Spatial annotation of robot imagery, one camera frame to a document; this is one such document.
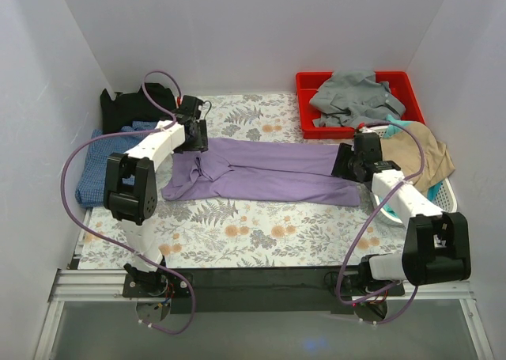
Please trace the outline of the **purple polo shirt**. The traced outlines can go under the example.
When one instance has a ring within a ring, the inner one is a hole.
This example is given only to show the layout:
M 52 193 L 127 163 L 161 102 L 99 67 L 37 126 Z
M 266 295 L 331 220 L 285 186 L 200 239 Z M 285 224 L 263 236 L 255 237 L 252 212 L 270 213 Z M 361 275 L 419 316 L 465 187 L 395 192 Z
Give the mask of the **purple polo shirt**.
M 332 176 L 337 145 L 212 138 L 205 152 L 173 157 L 167 201 L 223 197 L 356 207 L 355 183 Z

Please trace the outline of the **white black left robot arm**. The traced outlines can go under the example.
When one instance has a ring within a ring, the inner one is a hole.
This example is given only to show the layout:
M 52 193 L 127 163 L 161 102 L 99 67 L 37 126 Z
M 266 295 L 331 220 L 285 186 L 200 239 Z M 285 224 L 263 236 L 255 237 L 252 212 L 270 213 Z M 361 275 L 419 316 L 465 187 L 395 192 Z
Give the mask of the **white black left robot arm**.
M 197 97 L 184 96 L 174 112 L 177 123 L 161 120 L 155 133 L 147 135 L 124 153 L 108 157 L 104 185 L 104 207 L 119 221 L 134 258 L 124 268 L 135 286 L 159 297 L 170 287 L 151 226 L 157 208 L 156 171 L 165 158 L 185 151 L 205 151 L 208 140 L 202 107 L 209 105 Z

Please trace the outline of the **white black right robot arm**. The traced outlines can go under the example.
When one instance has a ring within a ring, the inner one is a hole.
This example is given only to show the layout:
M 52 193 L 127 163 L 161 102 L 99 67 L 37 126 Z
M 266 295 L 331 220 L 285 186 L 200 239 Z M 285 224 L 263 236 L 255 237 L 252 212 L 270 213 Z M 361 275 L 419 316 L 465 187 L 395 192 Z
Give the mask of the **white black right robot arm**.
M 363 184 L 380 199 L 374 211 L 389 206 L 406 229 L 402 253 L 363 257 L 350 279 L 351 286 L 373 295 L 393 282 L 423 286 L 470 277 L 466 218 L 430 202 L 397 164 L 384 160 L 376 132 L 357 131 L 353 144 L 340 146 L 332 173 Z

